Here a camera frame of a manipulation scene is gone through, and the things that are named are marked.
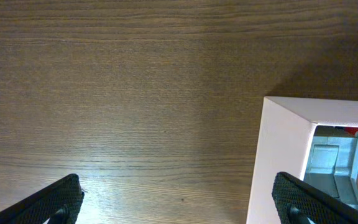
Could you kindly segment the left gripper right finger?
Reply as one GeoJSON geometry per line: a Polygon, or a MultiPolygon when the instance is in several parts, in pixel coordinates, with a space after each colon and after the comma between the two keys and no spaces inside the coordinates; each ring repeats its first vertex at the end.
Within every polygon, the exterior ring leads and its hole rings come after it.
{"type": "Polygon", "coordinates": [[[358,224],[358,210],[287,172],[276,174],[272,198],[284,224],[358,224]]]}

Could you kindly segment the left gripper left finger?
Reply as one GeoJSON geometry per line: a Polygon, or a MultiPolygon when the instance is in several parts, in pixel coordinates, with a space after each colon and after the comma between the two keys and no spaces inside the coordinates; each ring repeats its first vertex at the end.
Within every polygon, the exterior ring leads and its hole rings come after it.
{"type": "Polygon", "coordinates": [[[0,224],[75,224],[84,196],[79,176],[69,174],[0,211],[0,224]]]}

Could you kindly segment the yellow grey toy truck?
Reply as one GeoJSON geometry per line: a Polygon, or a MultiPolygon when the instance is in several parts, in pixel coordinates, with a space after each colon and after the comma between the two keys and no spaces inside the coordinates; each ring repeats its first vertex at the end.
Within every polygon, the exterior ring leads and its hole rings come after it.
{"type": "Polygon", "coordinates": [[[304,182],[358,210],[358,132],[316,131],[304,182]]]}

